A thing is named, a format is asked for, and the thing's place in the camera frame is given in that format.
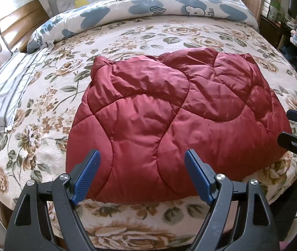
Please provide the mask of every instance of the white striped fabric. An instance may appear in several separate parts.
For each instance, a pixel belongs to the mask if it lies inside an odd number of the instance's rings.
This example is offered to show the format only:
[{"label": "white striped fabric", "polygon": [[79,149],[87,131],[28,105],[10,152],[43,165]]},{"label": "white striped fabric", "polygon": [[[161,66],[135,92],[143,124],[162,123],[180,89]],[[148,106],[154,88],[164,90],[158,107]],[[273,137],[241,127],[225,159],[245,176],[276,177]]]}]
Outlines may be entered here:
[{"label": "white striped fabric", "polygon": [[46,44],[45,48],[33,54],[14,53],[0,67],[0,132],[12,129],[18,103],[53,47],[53,44]]}]

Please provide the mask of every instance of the wooden headboard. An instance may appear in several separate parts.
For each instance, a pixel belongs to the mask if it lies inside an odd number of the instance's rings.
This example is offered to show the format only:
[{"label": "wooden headboard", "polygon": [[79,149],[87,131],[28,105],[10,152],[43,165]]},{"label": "wooden headboard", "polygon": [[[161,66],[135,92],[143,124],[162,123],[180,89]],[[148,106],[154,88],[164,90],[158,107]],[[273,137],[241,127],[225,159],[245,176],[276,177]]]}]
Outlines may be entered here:
[{"label": "wooden headboard", "polygon": [[19,49],[26,52],[32,33],[49,19],[39,0],[34,0],[0,20],[0,65]]}]

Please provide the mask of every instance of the floral blanket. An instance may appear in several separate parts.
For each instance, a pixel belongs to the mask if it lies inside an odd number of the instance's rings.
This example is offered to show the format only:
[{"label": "floral blanket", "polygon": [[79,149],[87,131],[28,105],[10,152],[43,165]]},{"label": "floral blanket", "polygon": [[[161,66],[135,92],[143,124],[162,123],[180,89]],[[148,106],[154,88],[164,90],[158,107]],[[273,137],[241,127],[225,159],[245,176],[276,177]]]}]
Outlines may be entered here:
[{"label": "floral blanket", "polygon": [[[297,110],[296,72],[247,24],[153,16],[93,28],[55,45],[22,97],[13,129],[0,133],[0,200],[13,209],[27,180],[47,182],[65,171],[68,133],[97,55],[119,60],[203,46],[250,53],[284,109]],[[297,135],[297,123],[291,127]],[[272,203],[297,178],[297,155],[288,152],[245,181],[250,178],[261,182]],[[194,196],[140,205],[85,200],[77,211],[96,247],[143,250],[191,243],[208,207]],[[52,204],[49,213],[55,234],[61,236]]]},{"label": "floral blanket", "polygon": [[116,20],[157,15],[227,18],[258,29],[256,19],[241,0],[101,0],[51,18],[32,34],[27,52],[35,52],[45,42],[58,42]]}]

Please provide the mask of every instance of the cartoon bear print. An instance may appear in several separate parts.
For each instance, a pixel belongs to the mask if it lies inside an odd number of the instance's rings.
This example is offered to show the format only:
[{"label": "cartoon bear print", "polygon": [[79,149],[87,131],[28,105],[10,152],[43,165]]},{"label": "cartoon bear print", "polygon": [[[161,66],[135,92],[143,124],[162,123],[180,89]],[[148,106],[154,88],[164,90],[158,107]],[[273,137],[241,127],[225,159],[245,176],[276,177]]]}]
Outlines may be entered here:
[{"label": "cartoon bear print", "polygon": [[194,8],[192,6],[186,6],[186,11],[189,13],[189,16],[205,16],[205,12],[202,8]]}]

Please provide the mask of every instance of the red quilt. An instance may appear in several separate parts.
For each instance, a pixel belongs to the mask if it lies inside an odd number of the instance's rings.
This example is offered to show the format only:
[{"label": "red quilt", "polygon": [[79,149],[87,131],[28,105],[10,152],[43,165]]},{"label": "red quilt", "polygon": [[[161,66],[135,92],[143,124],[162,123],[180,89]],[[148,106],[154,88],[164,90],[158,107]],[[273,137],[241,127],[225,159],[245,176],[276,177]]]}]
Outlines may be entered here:
[{"label": "red quilt", "polygon": [[276,162],[289,121],[249,54],[211,48],[122,61],[97,57],[75,115],[66,171],[90,149],[101,165],[88,198],[120,204],[197,195],[187,149],[217,173],[241,180]]}]

